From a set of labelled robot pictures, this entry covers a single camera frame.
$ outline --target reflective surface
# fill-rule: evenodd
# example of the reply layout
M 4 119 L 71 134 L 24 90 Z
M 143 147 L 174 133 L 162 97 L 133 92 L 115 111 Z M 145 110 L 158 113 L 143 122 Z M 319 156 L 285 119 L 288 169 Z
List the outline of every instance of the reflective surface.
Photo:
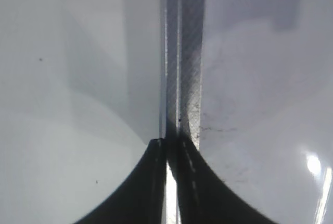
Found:
M 333 222 L 333 3 L 206 0 L 200 151 L 274 221 Z
M 0 222 L 73 223 L 159 136 L 159 0 L 0 0 Z

